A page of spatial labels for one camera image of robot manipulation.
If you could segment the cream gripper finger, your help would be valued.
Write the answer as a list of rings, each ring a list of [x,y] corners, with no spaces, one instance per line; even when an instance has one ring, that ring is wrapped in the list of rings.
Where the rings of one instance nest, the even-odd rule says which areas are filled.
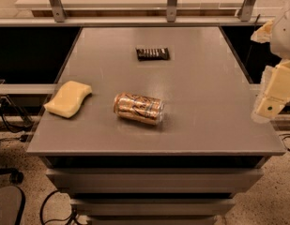
[[[290,60],[283,59],[275,67],[266,66],[260,92],[254,102],[252,120],[267,123],[274,119],[290,101]]]
[[[271,40],[271,30],[273,21],[266,22],[263,26],[253,32],[251,40],[257,43],[266,43]]]

